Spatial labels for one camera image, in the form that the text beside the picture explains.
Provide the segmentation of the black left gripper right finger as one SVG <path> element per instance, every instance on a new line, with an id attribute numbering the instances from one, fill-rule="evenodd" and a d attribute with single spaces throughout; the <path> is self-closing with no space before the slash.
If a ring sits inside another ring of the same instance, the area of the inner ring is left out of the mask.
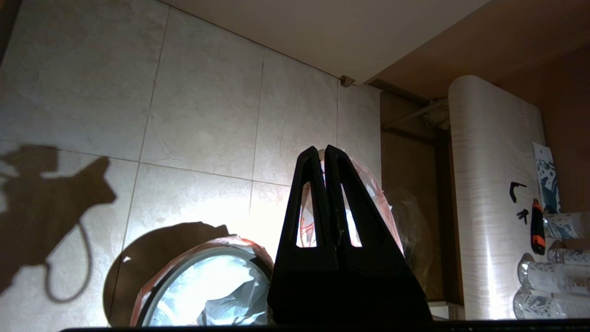
<path id="1" fill-rule="evenodd" d="M 328 145 L 324 166 L 344 319 L 432 320 L 419 282 L 348 155 Z"/>

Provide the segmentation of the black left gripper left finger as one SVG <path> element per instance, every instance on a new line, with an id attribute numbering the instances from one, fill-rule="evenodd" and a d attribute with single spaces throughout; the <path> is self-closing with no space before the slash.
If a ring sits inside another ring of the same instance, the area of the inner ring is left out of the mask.
<path id="1" fill-rule="evenodd" d="M 267 298 L 273 320 L 344 319 L 338 247 L 345 213 L 331 166 L 335 152 L 327 147 L 320 162 L 318 149 L 309 147 L 297 158 Z M 310 184 L 316 233 L 316 246 L 309 248 L 296 243 L 305 184 Z"/>

